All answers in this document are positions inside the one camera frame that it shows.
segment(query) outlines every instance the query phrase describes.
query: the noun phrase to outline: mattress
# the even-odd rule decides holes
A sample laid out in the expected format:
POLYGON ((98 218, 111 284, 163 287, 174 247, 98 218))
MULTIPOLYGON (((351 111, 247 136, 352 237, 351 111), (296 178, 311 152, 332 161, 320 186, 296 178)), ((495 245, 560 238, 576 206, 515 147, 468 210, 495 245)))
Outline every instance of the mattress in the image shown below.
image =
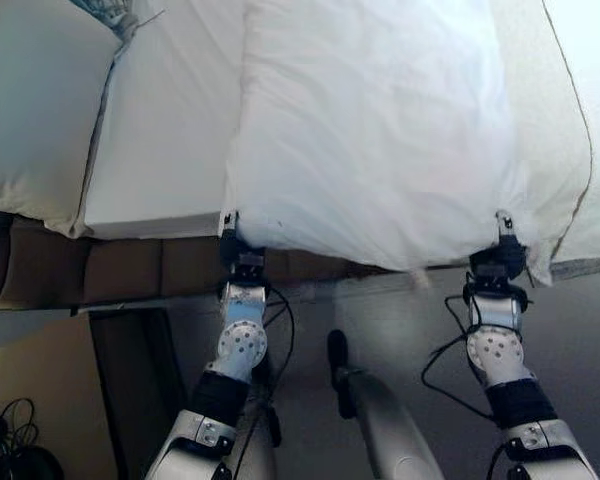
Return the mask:
MULTIPOLYGON (((425 82, 419 89, 404 89, 399 100, 393 103, 387 101, 378 107, 378 100, 383 99, 385 93, 396 96, 402 90, 394 84, 390 85, 391 88, 384 88, 388 83, 386 79, 375 77, 379 70, 376 67, 383 67, 387 57, 396 68, 387 70, 385 77, 392 80, 396 70, 403 72, 401 54, 418 46, 421 39, 418 29, 429 25, 427 22, 410 28, 395 25, 398 19, 403 18, 400 15, 404 9, 408 9, 404 13, 405 22, 412 20, 409 15, 414 15, 417 8, 427 5, 437 15, 435 18, 450 15, 451 18, 440 22, 442 26, 437 32, 446 32, 455 25, 454 22, 458 23, 457 41, 445 36, 448 44, 444 45, 460 47, 464 54, 472 51, 465 47, 473 44, 465 41, 463 28, 469 25, 471 28, 467 30, 476 36, 488 33, 490 28, 481 28, 488 22, 473 22, 471 18, 463 17, 463 12, 471 12, 471 8, 482 7, 484 3, 479 0, 458 2, 452 7, 426 0, 406 4, 351 0, 337 2, 339 11, 329 15, 336 7, 328 0, 298 0, 296 4, 288 0, 248 0, 242 116, 235 148, 228 157, 226 204, 227 210, 240 211, 239 226, 244 238, 256 246, 304 248, 398 270, 437 263, 441 258, 458 258, 467 251, 488 246, 492 241, 490 232, 495 236, 495 228, 479 223, 490 220, 489 214, 484 212, 485 205, 491 212, 511 207, 498 201, 497 195, 485 194, 475 200, 468 194, 459 195, 457 192, 476 180, 481 187, 474 192, 489 193, 494 185, 500 187, 503 183, 499 180, 485 182, 481 176, 489 172, 477 169, 471 171, 471 178, 465 178, 465 172, 457 172, 452 180, 445 183, 445 174, 452 167, 466 164, 470 157, 464 155, 458 163, 449 161, 446 165, 443 162, 443 167, 432 168, 433 172, 415 168, 419 165, 435 166, 434 154, 437 152, 432 154, 430 150, 438 146, 451 146, 454 153, 462 152, 462 144, 454 148, 454 139, 466 140, 470 146, 481 145, 474 142, 473 134, 477 129, 451 140, 440 136, 438 138, 443 139, 441 145, 426 136, 433 132, 432 129, 423 129, 420 138, 412 138, 413 132, 418 131, 418 122, 425 118, 428 109, 436 108, 436 100, 442 98, 442 95, 430 94, 438 79, 427 77, 431 73, 427 68, 436 66, 425 58, 425 54, 436 52, 438 44, 432 41, 423 48, 423 60, 413 55, 404 59, 406 65, 413 61, 417 68, 423 70, 416 70, 415 74, 408 71, 409 75, 400 76, 399 80, 409 86, 418 80, 425 79, 425 82), (315 14, 318 9, 321 13, 319 18, 298 20, 302 15, 315 14), (333 18, 342 21, 327 25, 333 18), (382 23, 378 31, 372 23, 376 20, 382 23), (356 29, 358 24, 364 24, 364 27, 356 29), (342 33, 341 29, 345 28, 353 33, 342 33), (381 38, 391 31, 395 32, 394 39, 381 38), (413 34, 414 31, 418 32, 415 38, 410 38, 396 51, 392 50, 404 40, 405 32, 413 34), (327 40, 316 45, 320 34, 322 37, 318 38, 327 40), (374 52, 373 56, 369 57, 369 52, 374 52), (329 57, 330 62, 316 67, 316 63, 325 57, 329 57), (369 80, 370 85, 360 87, 354 75, 369 65, 373 66, 372 71, 358 76, 369 80), (382 91, 370 92, 371 88, 382 91), (418 94, 423 100, 421 117, 408 117, 409 122, 400 124, 399 128, 391 125, 407 118, 406 114, 387 115, 396 121, 385 122, 389 126, 383 132, 379 132, 383 127, 382 119, 372 118, 367 122, 367 117, 362 114, 367 113, 364 109, 367 105, 372 105, 368 110, 376 117, 390 108, 404 110, 405 102, 413 100, 415 103, 418 94), (341 102, 342 106, 332 108, 347 95, 349 98, 341 102), (303 135, 308 128, 312 128, 312 132, 303 135), (386 151, 387 140, 395 140, 394 143, 398 144, 404 143, 405 139, 408 144, 395 149, 397 153, 393 157, 385 155, 390 153, 386 151), (420 139, 428 141, 420 145, 420 139), (355 161, 354 156, 361 151, 359 146, 370 147, 369 154, 355 161), (379 158, 374 157, 381 149, 385 150, 379 158), (416 164, 413 159, 423 151, 426 155, 416 164), (336 155, 339 157, 337 161, 324 157, 320 161, 319 155, 327 155, 331 159, 336 155), (289 166, 294 168, 292 175, 287 174, 289 166), (335 167, 342 166, 350 168, 336 171, 335 167), (415 186, 407 183, 411 180, 414 180, 415 186), (448 192, 440 192, 441 187, 447 187, 448 192), (417 194, 421 190, 427 194, 422 196, 421 201, 417 198, 412 202, 405 201, 406 195, 413 196, 414 192, 417 194), (356 204, 364 195, 369 198, 356 204), (433 207, 438 210, 429 208, 427 202, 436 200, 439 201, 433 207), (375 208, 380 202, 386 206, 375 208), (441 206, 447 209, 446 215, 439 214, 441 206), (453 214, 454 208, 464 217, 453 214), (472 224, 469 214, 474 213, 478 214, 478 219, 473 219, 472 224)), ((532 273, 549 283, 549 264, 559 251, 566 232, 569 236, 565 239, 565 247, 569 243, 573 245, 569 237, 573 238, 576 232, 583 240, 575 258, 589 258, 596 249, 600 250, 600 235, 591 239, 596 241, 594 247, 587 241, 589 232, 577 228, 578 223, 585 224, 583 215, 590 215, 596 210, 600 212, 600 205, 586 208, 593 200, 595 180, 600 181, 600 143, 597 149, 595 145, 596 134, 600 134, 600 122, 594 121, 599 118, 600 105, 595 110, 591 108, 595 105, 590 101, 591 91, 597 87, 596 91, 600 93, 600 86, 582 88, 588 83, 595 83, 591 82, 591 76, 600 81, 600 68, 585 68, 588 65, 582 62, 600 54, 600 35, 579 35, 579 32, 600 28, 600 21, 596 21, 592 9, 580 3, 566 2, 568 8, 559 1, 549 0, 546 7, 542 0, 490 0, 488 3, 500 43, 505 83, 517 130, 516 160, 525 170, 528 180, 525 208, 513 210, 514 219, 518 227, 521 220, 525 222, 526 228, 518 228, 518 233, 521 241, 531 247, 532 273), (596 38, 595 42, 590 40, 592 37, 596 38), (575 55, 580 53, 577 49, 581 49, 582 54, 575 55), (568 61, 573 62, 571 70, 568 61), (594 158, 590 152, 589 135, 594 138, 594 158)), ((600 2, 596 14, 600 15, 600 2)), ((488 40, 479 44, 487 45, 488 40)), ((596 67, 600 67, 600 58, 595 63, 596 67)), ((449 64, 450 61, 445 62, 443 67, 449 64)), ((457 69, 452 73, 458 71, 466 74, 463 80, 469 78, 472 87, 480 86, 480 82, 485 80, 483 76, 474 75, 474 71, 480 71, 487 79, 497 80, 495 76, 498 75, 497 69, 491 68, 457 69)), ((445 92, 459 91, 462 87, 464 84, 460 80, 445 92)), ((481 101, 490 97, 476 94, 473 98, 481 101)), ((476 103, 473 98, 458 105, 472 106, 476 103)), ((478 116, 474 118, 479 125, 494 125, 481 122, 478 116)), ((450 123, 451 128, 460 126, 455 117, 451 117, 450 123)), ((490 158, 497 163, 504 157, 491 155, 490 158)), ((588 223, 597 224, 600 232, 600 222, 588 223)))
POLYGON ((489 0, 248 0, 242 68, 251 245, 405 271, 488 247, 500 208, 533 238, 489 0))
POLYGON ((240 110, 242 0, 133 10, 153 19, 112 71, 84 223, 104 239, 213 235, 240 110))

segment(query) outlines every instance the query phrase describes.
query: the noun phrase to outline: white bed sheet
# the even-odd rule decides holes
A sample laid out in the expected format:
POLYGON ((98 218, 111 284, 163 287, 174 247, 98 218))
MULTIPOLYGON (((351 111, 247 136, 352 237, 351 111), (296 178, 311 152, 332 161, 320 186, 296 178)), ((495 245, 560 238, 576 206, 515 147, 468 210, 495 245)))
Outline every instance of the white bed sheet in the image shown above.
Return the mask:
POLYGON ((534 228, 488 0, 249 0, 226 210, 254 246, 391 270, 534 228))
POLYGON ((85 199, 98 238, 213 235, 238 120, 243 0, 134 0, 85 199))

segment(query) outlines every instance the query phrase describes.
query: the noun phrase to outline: black cable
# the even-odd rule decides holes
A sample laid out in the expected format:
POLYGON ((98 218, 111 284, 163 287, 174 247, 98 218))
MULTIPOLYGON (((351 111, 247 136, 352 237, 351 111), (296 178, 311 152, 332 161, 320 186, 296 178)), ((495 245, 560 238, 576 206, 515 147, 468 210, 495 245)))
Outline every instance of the black cable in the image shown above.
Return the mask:
POLYGON ((482 417, 482 418, 484 418, 486 420, 490 420, 490 421, 493 422, 494 421, 493 415, 489 415, 487 413, 484 413, 484 412, 478 410, 476 407, 474 407, 473 405, 470 405, 469 403, 465 402, 461 398, 455 396, 453 393, 448 392, 448 391, 444 390, 443 388, 440 388, 440 387, 438 387, 436 385, 433 385, 432 383, 430 383, 427 380, 427 372, 434 365, 434 363, 436 363, 436 361, 442 356, 442 354, 444 352, 446 352, 449 348, 453 347, 456 343, 458 343, 460 341, 463 341, 465 339, 466 339, 465 335, 459 335, 456 338, 454 338, 453 340, 451 340, 450 342, 445 343, 441 347, 435 349, 431 353, 431 358, 429 359, 429 362, 427 362, 427 364, 425 365, 425 367, 422 369, 422 372, 420 373, 420 381, 422 381, 422 383, 423 383, 423 385, 425 387, 430 388, 431 390, 434 390, 434 391, 436 391, 438 393, 441 393, 445 397, 450 398, 454 402, 459 403, 463 407, 465 407, 468 410, 472 411, 473 413, 475 413, 479 417, 482 417))
POLYGON ((478 314, 478 324, 477 325, 471 325, 469 327, 469 330, 467 331, 467 333, 473 333, 473 332, 479 330, 480 327, 482 327, 482 312, 480 311, 480 307, 478 306, 478 302, 476 301, 475 295, 471 295, 469 297, 469 302, 473 303, 473 306, 476 309, 476 313, 478 314))
POLYGON ((7 404, 0 413, 0 457, 9 459, 23 447, 33 445, 38 439, 39 429, 33 423, 35 406, 30 398, 17 398, 7 404), (27 405, 27 420, 18 425, 18 407, 27 405))
POLYGON ((493 455, 491 456, 491 463, 489 464, 489 471, 487 471, 487 480, 492 480, 493 472, 496 469, 496 464, 498 463, 498 459, 500 458, 500 455, 502 455, 504 448, 505 444, 503 443, 493 452, 493 455))
POLYGON ((531 288, 536 288, 536 282, 533 281, 533 276, 531 275, 531 272, 529 271, 529 267, 527 266, 525 268, 526 272, 527 272, 527 278, 529 279, 529 283, 531 284, 531 288))
POLYGON ((460 317, 458 316, 458 314, 455 312, 455 310, 453 310, 453 308, 451 308, 451 305, 449 304, 449 302, 451 300, 461 300, 462 298, 463 298, 462 295, 449 295, 447 298, 444 299, 444 306, 447 307, 447 310, 449 311, 449 313, 451 314, 451 316, 453 317, 453 319, 458 324, 458 328, 460 329, 460 331, 464 335, 466 335, 467 334, 467 329, 462 324, 462 321, 460 320, 460 317))
POLYGON ((280 310, 278 310, 274 315, 271 316, 271 318, 269 320, 264 322, 264 325, 263 325, 264 328, 267 328, 269 325, 271 325, 273 322, 275 322, 286 311, 287 311, 287 307, 282 307, 280 310))
POLYGON ((245 454, 247 453, 247 448, 249 447, 251 438, 253 437, 253 434, 256 431, 258 422, 262 418, 262 414, 264 413, 265 409, 271 403, 271 399, 273 398, 273 394, 275 393, 276 388, 278 387, 278 384, 280 383, 282 374, 285 372, 285 370, 287 369, 287 366, 289 365, 289 361, 291 360, 291 356, 293 355, 293 348, 295 345, 296 319, 295 319, 295 316, 293 315, 293 310, 291 309, 289 300, 287 300, 287 298, 279 290, 272 287, 271 291, 273 293, 275 293, 278 297, 280 297, 280 300, 284 304, 284 308, 282 310, 280 310, 279 312, 277 312, 275 315, 273 315, 273 317, 270 320, 268 320, 264 326, 266 328, 267 326, 271 325, 284 312, 288 312, 289 313, 289 323, 291 326, 291 335, 289 338, 289 349, 287 350, 287 355, 284 359, 284 362, 282 363, 282 367, 280 367, 278 375, 276 376, 275 380, 271 384, 271 390, 269 391, 269 395, 267 396, 266 401, 262 402, 262 404, 258 406, 258 412, 256 413, 256 416, 253 419, 253 422, 251 423, 251 425, 249 427, 249 431, 247 432, 247 436, 245 438, 244 445, 242 445, 242 450, 240 451, 240 456, 238 457, 238 462, 236 463, 236 469, 233 474, 234 480, 237 480, 237 478, 238 478, 238 473, 240 472, 240 467, 242 467, 242 462, 244 460, 245 454))
POLYGON ((278 302, 269 302, 269 303, 267 303, 267 307, 277 307, 278 305, 284 305, 284 302, 282 300, 280 300, 278 302))

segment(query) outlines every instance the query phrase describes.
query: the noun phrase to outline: white pillow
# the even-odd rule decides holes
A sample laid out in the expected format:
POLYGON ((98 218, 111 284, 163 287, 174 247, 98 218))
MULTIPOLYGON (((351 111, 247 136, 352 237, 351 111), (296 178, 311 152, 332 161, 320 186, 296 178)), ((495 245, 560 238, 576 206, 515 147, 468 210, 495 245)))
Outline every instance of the white pillow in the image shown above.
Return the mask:
POLYGON ((72 233, 119 45, 68 0, 0 0, 0 210, 72 233))
MULTIPOLYGON (((539 230, 529 271, 550 284, 551 257, 589 177, 587 131, 543 3, 491 0, 490 6, 516 124, 517 158, 527 169, 527 202, 539 230)), ((585 4, 581 8, 590 10, 585 4)), ((582 29, 576 35, 590 41, 582 29)))
POLYGON ((254 246, 394 270, 533 229, 486 0, 249 0, 225 211, 254 246))
POLYGON ((600 1, 549 0, 547 9, 569 63, 593 147, 590 184, 555 259, 600 258, 600 1))

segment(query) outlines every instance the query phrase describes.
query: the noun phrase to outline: metal bracket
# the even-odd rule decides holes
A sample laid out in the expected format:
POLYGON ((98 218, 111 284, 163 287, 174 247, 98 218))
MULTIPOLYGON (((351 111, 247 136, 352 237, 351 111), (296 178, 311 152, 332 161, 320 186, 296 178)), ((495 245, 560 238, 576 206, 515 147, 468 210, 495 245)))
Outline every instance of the metal bracket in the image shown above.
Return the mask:
POLYGON ((218 357, 207 369, 250 383, 251 370, 267 352, 262 325, 267 306, 265 287, 228 283, 222 303, 224 329, 218 341, 218 357))
POLYGON ((506 430, 505 438, 514 448, 522 447, 530 452, 556 447, 567 447, 586 467, 591 478, 598 478, 589 460, 578 445, 578 442, 576 442, 571 429, 564 420, 542 420, 518 425, 506 430))
POLYGON ((497 326, 520 331, 520 304, 515 298, 490 298, 474 295, 469 301, 469 319, 473 326, 497 326))
POLYGON ((222 449, 229 447, 236 438, 236 430, 229 425, 203 417, 198 426, 195 442, 206 447, 213 448, 220 443, 222 449))

